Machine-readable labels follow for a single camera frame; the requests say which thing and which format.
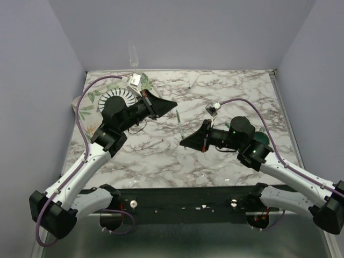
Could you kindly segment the white marker with pink tip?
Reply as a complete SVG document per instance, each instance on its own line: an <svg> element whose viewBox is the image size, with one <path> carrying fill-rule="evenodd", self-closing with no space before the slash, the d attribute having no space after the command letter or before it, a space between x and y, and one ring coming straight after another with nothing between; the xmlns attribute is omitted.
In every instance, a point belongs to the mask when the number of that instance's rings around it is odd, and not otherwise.
<svg viewBox="0 0 344 258"><path fill-rule="evenodd" d="M152 142L152 143L150 143L148 146L146 146L147 148L151 148L151 147L153 147L153 146L156 146L156 145L158 145L158 144L160 144L160 143L162 143L163 142L163 139L159 139L159 140L157 140L157 141L154 141L154 142Z"/></svg>

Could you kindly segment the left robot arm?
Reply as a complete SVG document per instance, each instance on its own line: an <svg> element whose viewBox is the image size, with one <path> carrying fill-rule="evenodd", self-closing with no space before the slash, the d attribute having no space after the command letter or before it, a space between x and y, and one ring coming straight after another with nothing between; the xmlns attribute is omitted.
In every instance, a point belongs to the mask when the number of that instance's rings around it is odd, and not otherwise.
<svg viewBox="0 0 344 258"><path fill-rule="evenodd" d="M141 97L131 106L121 96L110 96L103 105L102 123L77 162L44 192L35 191L30 195L36 230L44 228L60 240L82 217L102 209L114 212L119 207L119 199L113 187L102 186L84 197L79 197L79 193L95 172L122 148L127 140L125 131L146 118L156 120L175 107L176 102L158 98L148 90L141 91Z"/></svg>

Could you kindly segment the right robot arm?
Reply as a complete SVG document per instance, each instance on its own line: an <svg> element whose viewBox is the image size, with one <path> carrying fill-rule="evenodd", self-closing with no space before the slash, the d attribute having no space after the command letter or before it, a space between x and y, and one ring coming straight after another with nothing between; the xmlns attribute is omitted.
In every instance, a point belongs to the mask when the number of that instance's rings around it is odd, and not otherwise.
<svg viewBox="0 0 344 258"><path fill-rule="evenodd" d="M254 135L255 127L246 117L234 117L228 131L212 128L212 121L206 119L180 145L202 153L210 146L238 151L237 158L244 166L272 176L295 190L282 192L264 187L247 197L252 210L268 206L303 213L322 230L338 235L343 228L343 181L334 183L289 163L277 151L255 140Z"/></svg>

